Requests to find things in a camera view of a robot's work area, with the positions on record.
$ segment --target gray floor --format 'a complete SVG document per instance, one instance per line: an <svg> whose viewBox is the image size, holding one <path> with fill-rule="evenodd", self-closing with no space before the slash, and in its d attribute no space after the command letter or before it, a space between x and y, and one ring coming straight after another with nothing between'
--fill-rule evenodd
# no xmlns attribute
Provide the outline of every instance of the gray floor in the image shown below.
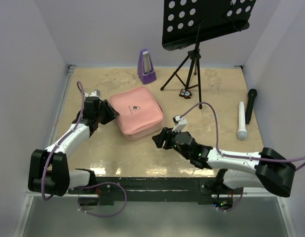
<svg viewBox="0 0 305 237"><path fill-rule="evenodd" d="M95 210L112 213L122 205ZM244 197L230 213L196 203L130 202L116 217L78 212L77 198L35 197L24 237L286 237L275 197Z"/></svg>

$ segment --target wooden table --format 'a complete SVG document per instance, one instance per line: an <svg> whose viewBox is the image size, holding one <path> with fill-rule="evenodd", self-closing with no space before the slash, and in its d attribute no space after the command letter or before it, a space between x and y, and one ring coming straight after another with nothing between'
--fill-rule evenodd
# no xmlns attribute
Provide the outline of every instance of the wooden table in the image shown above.
<svg viewBox="0 0 305 237"><path fill-rule="evenodd" d="M157 68L157 80L145 85L164 111L164 126L173 127L172 117L184 113L198 102L197 87L194 95L186 100L179 97L183 87L173 78L164 91L160 87L171 76L173 68ZM186 80L188 69L181 69L179 76ZM135 68L76 68L62 116L58 120L57 138L66 132L80 108L81 94L76 82L81 81L85 92L101 91L102 99L142 86ZM197 83L194 76L191 85ZM202 99L216 110L219 121L220 149L237 152L261 151L263 144L255 115L247 125L248 138L237 138L238 105L247 101L247 87L241 69L201 69ZM215 146L215 122L207 106L198 107L186 115L188 131L198 143ZM137 141L127 141L116 121L100 125L99 129L85 141L69 159L70 170L86 168L97 176L119 177L213 177L215 172L198 169L173 150L157 149L152 136L155 132Z"/></svg>

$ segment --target tripod leg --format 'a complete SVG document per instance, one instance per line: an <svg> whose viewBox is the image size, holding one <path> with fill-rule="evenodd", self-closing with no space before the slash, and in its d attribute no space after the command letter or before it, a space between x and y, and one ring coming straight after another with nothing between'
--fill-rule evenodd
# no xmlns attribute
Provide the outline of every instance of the tripod leg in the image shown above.
<svg viewBox="0 0 305 237"><path fill-rule="evenodd" d="M189 89L189 85L190 85L190 81L191 81L191 77L192 77L192 72L193 72L193 67L194 67L194 63L195 61L191 61L191 65L190 65L190 70L189 70L189 74L188 74L188 79L187 79L187 83L186 83L186 88L185 90Z"/></svg>
<svg viewBox="0 0 305 237"><path fill-rule="evenodd" d="M200 73L200 60L197 60L197 84L198 84L198 99L202 102L202 91L201 91L201 73Z"/></svg>
<svg viewBox="0 0 305 237"><path fill-rule="evenodd" d="M197 59L195 60L194 75L196 75L196 69L197 69Z"/></svg>
<svg viewBox="0 0 305 237"><path fill-rule="evenodd" d="M179 65L179 67L174 71L174 73L171 75L171 77L166 81L166 83L160 88L160 90L164 90L166 85L171 81L171 79L175 76L175 74L180 70L180 68L186 63L186 61L189 59L190 56L187 56L183 62Z"/></svg>

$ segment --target black microphone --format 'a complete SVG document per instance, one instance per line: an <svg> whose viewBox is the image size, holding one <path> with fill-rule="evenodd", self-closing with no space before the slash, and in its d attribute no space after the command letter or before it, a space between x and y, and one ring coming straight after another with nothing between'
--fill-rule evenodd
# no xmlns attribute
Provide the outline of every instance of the black microphone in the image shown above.
<svg viewBox="0 0 305 237"><path fill-rule="evenodd" d="M257 97L257 90L256 89L250 89L248 92L248 104L246 109L246 124L249 124L251 120L251 114L253 110L253 104L255 102L255 98Z"/></svg>

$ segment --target pink box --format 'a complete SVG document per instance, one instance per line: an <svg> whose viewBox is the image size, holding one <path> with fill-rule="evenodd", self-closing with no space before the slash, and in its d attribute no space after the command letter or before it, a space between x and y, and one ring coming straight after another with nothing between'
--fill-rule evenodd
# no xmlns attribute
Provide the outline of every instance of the pink box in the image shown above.
<svg viewBox="0 0 305 237"><path fill-rule="evenodd" d="M110 104L119 112L118 126L129 141L162 129L162 109L144 86L112 96Z"/></svg>

